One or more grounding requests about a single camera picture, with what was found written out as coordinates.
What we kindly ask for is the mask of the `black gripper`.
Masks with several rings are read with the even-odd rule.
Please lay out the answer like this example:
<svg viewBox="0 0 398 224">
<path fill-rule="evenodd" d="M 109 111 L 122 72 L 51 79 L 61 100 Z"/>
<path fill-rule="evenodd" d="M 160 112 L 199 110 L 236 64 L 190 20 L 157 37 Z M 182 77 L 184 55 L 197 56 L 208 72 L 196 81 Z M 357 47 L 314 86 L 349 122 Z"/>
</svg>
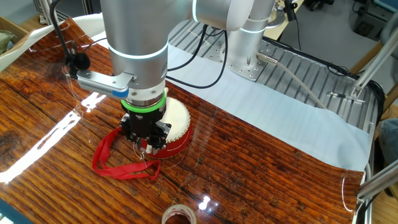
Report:
<svg viewBox="0 0 398 224">
<path fill-rule="evenodd" d="M 166 146 L 166 139 L 171 130 L 169 123 L 157 123 L 164 116 L 160 109 L 148 112 L 138 113 L 128 111 L 119 122 L 124 137 L 139 146 L 140 138 L 150 137 L 152 152 L 158 152 Z"/>
</svg>

